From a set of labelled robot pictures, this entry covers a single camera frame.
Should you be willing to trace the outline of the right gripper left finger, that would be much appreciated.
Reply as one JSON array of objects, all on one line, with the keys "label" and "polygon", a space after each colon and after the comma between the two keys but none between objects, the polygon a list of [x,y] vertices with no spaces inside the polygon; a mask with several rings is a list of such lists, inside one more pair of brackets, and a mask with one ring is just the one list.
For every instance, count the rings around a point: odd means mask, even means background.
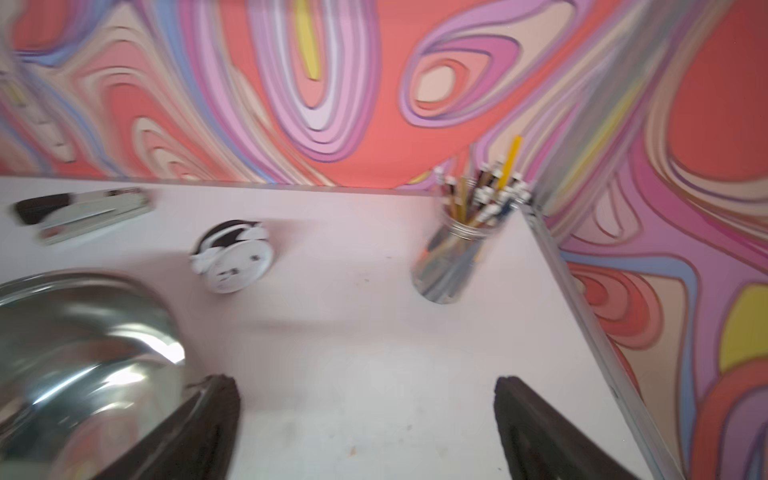
[{"label": "right gripper left finger", "polygon": [[211,375],[98,479],[225,479],[236,445],[241,396],[234,378]]}]

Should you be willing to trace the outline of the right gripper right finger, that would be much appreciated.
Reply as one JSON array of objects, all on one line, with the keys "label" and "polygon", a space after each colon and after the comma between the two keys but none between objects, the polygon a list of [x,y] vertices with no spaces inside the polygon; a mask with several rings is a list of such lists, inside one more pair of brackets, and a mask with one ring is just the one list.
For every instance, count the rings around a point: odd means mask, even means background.
[{"label": "right gripper right finger", "polygon": [[518,377],[494,389],[498,433],[513,479],[633,479]]}]

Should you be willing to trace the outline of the stainless steel pot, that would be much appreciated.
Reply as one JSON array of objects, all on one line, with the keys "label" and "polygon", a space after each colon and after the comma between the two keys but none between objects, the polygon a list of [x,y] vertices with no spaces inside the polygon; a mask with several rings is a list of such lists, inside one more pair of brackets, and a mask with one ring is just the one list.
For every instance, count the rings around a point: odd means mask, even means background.
[{"label": "stainless steel pot", "polygon": [[4,283],[2,477],[95,477],[200,376],[170,307],[137,279],[64,270]]}]

